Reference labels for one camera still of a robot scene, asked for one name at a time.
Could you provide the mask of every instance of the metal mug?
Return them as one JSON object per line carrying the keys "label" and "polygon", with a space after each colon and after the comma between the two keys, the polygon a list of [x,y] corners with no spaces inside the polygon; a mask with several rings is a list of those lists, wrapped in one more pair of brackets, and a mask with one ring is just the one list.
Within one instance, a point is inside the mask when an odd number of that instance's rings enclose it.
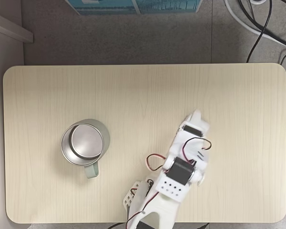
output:
{"label": "metal mug", "polygon": [[99,174],[98,161],[110,144],[105,125],[94,119],[85,119],[70,126],[61,138],[64,157],[76,166],[83,166],[87,178]]}

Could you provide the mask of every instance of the blue box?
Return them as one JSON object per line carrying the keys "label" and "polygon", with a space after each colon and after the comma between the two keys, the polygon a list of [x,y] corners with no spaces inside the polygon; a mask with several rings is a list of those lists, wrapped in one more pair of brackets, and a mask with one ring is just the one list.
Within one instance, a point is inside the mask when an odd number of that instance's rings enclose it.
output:
{"label": "blue box", "polygon": [[197,12],[203,0],[66,0],[79,15]]}

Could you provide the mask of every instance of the mug handle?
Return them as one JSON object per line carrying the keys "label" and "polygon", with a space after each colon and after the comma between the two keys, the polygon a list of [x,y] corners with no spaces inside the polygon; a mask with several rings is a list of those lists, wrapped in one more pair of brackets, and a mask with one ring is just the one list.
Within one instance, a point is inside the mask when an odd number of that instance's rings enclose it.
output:
{"label": "mug handle", "polygon": [[94,178],[99,174],[99,165],[97,162],[93,163],[92,165],[85,166],[84,168],[87,178]]}

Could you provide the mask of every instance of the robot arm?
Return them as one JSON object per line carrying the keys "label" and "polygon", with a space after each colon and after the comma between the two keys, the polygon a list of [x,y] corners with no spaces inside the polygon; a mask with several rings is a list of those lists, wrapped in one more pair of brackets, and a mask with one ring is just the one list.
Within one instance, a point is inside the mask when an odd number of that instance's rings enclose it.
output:
{"label": "robot arm", "polygon": [[211,144],[204,138],[208,129],[209,124],[201,119],[198,110],[181,123],[158,176],[153,173],[147,177],[152,183],[138,183],[135,196],[126,205],[130,206],[126,229],[139,229],[142,224],[151,228],[173,228],[180,203],[190,186],[203,181],[207,149],[211,147],[204,148],[204,141]]}

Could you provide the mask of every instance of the floor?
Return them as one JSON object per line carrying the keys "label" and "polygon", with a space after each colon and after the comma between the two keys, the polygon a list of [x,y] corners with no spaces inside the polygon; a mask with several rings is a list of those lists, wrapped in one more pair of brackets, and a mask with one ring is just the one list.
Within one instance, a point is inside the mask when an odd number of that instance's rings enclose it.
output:
{"label": "floor", "polygon": [[[229,2],[245,19],[236,0]],[[260,24],[265,23],[268,4],[254,6]],[[64,0],[22,0],[22,24],[35,39],[24,46],[26,65],[245,62],[257,39],[234,21],[223,0],[204,0],[196,14],[85,17]],[[280,0],[273,0],[268,27],[286,40],[286,5]],[[285,54],[284,46],[262,39],[251,62],[279,62]],[[110,225],[35,224],[30,229],[107,229]],[[202,225],[177,223],[174,229]],[[212,223],[207,229],[286,229],[286,216],[274,224]]]}

